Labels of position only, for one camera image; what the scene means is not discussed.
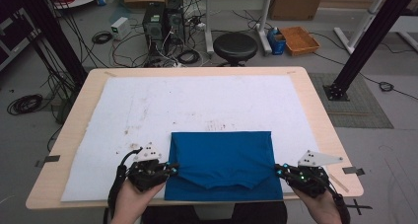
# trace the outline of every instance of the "person's arm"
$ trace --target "person's arm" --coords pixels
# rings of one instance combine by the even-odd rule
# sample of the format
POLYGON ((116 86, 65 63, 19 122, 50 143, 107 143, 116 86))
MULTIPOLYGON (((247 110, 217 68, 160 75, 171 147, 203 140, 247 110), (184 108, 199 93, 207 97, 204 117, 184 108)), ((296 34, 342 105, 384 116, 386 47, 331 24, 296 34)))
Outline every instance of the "person's arm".
POLYGON ((165 183, 140 192, 130 181, 125 181, 117 195, 116 208, 111 224, 132 224, 145 211, 148 203, 165 183))
POLYGON ((293 192, 307 206, 313 220, 318 224, 340 224, 341 218, 334 203, 331 193, 327 190, 324 194, 312 198, 298 189, 293 192))

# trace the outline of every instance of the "blue cloth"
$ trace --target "blue cloth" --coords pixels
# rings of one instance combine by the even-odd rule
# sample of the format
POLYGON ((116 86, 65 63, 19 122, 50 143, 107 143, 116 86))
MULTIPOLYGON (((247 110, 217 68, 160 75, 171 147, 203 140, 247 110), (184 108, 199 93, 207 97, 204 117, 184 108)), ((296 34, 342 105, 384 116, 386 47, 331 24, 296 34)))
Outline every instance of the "blue cloth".
POLYGON ((280 200, 271 132, 173 132, 165 200, 280 200))

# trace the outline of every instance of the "black pole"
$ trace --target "black pole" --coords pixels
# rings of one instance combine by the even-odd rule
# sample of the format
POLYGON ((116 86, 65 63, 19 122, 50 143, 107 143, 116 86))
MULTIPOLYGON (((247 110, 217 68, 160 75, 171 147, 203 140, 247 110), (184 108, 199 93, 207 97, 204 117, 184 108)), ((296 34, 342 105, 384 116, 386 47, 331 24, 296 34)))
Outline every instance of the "black pole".
POLYGON ((324 86, 329 100, 338 101, 345 97, 350 84, 410 2, 411 0, 386 0, 384 2, 335 81, 331 86, 324 86))
POLYGON ((25 11, 31 17, 35 26, 40 29, 56 55, 70 74, 75 84, 75 90, 79 92, 86 81, 87 72, 83 68, 80 59, 68 41, 61 27, 53 17, 45 0, 21 0, 25 11))

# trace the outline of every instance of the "round stool seat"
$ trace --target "round stool seat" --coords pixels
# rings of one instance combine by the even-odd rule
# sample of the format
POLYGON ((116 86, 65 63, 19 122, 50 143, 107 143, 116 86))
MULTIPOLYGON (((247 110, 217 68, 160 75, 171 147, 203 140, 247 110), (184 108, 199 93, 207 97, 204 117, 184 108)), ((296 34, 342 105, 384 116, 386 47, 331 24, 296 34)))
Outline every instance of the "round stool seat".
POLYGON ((231 66, 237 66, 240 61, 253 58, 258 46, 252 37, 233 33, 217 37, 213 42, 213 49, 221 58, 231 63, 231 66))

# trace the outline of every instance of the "white mat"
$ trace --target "white mat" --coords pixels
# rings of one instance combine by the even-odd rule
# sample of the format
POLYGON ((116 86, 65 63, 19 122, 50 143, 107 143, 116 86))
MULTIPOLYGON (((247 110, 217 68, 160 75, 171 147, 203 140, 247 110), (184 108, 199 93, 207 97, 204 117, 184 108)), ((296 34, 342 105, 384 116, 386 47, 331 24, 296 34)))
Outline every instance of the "white mat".
POLYGON ((276 163, 317 151, 289 76, 109 78, 61 200, 106 200, 122 158, 152 143, 166 162, 171 132, 261 130, 272 131, 276 163))

